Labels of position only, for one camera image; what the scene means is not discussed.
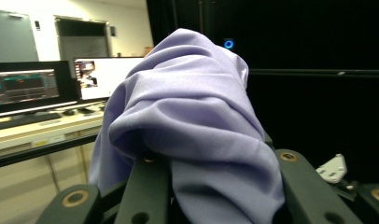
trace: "lavender cloth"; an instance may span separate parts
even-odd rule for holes
[[[284,202],[282,179],[246,96],[247,72],[203,35],[166,37],[110,97],[90,182],[104,191],[128,178],[145,144],[170,158],[191,223],[271,223]]]

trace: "white bracket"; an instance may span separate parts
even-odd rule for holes
[[[342,154],[335,155],[330,161],[319,166],[316,171],[325,181],[331,184],[340,182],[347,172],[344,156]]]

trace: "keyboard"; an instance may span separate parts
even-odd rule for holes
[[[26,124],[38,123],[42,121],[60,119],[62,116],[58,113],[40,114],[40,115],[26,115],[20,119],[12,119],[0,122],[0,130],[7,128],[14,128]]]

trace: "ceiling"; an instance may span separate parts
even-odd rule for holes
[[[147,9],[146,0],[87,0],[90,2],[106,3],[110,5],[118,5],[121,7],[131,7],[136,9]]]

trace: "blue led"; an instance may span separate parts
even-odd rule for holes
[[[233,49],[233,45],[235,43],[233,42],[233,40],[227,40],[224,42],[224,48],[226,49]]]

